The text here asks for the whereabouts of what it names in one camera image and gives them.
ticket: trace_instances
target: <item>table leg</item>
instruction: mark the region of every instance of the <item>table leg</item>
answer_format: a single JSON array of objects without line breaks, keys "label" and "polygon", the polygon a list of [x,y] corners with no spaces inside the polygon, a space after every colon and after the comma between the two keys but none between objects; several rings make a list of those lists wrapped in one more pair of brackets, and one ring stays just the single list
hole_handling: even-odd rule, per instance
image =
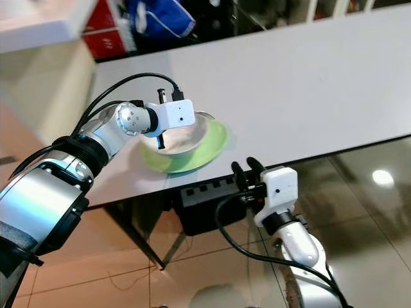
[{"label": "table leg", "polygon": [[163,270],[166,265],[154,252],[151,246],[146,242],[144,237],[137,229],[128,221],[124,214],[117,208],[116,205],[104,208],[106,212],[114,219],[114,221],[127,233],[127,235],[135,242],[135,244],[144,252],[144,254],[157,266],[159,270]]}]

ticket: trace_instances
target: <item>green plate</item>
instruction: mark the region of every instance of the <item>green plate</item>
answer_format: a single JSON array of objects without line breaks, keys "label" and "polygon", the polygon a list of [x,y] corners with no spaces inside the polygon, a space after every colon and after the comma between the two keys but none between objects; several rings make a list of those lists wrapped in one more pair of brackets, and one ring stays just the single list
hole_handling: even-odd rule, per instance
[{"label": "green plate", "polygon": [[217,120],[209,120],[209,131],[202,143],[192,153],[170,158],[150,151],[141,142],[141,156],[146,165],[161,173],[179,173],[199,168],[212,161],[221,153],[227,143],[228,134],[224,125]]}]

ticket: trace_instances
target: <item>reflective floor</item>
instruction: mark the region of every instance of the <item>reflective floor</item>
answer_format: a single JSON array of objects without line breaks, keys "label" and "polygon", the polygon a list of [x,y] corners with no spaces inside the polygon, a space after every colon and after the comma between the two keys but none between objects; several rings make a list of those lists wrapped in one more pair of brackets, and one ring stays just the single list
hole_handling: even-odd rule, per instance
[{"label": "reflective floor", "polygon": [[[297,212],[324,245],[354,307],[411,307],[411,140],[380,144],[292,166]],[[273,254],[250,217],[227,227],[253,252]],[[247,259],[217,232],[182,239],[163,212],[150,244],[171,261],[159,271],[103,210],[84,215],[59,251],[30,268],[14,307],[287,307],[271,264]]]}]

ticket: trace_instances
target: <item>bowl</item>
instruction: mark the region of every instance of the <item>bowl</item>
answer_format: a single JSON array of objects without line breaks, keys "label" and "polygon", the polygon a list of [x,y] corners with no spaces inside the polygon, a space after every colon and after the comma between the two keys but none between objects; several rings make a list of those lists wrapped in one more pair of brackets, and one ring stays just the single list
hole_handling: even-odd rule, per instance
[{"label": "bowl", "polygon": [[209,120],[201,114],[195,114],[195,124],[166,130],[165,149],[158,149],[157,138],[143,137],[143,143],[154,153],[167,157],[182,157],[195,151],[209,130]]}]

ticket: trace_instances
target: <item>red box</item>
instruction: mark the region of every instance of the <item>red box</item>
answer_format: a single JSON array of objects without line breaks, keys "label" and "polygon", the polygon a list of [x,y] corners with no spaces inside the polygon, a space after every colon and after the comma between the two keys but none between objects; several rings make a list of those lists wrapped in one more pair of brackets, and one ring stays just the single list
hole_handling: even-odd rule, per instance
[{"label": "red box", "polygon": [[89,22],[84,28],[84,33],[109,29],[116,27],[114,22],[114,18],[111,14],[109,5],[107,4],[107,0],[99,0]]},{"label": "red box", "polygon": [[95,59],[127,54],[117,30],[84,34],[83,39]]}]

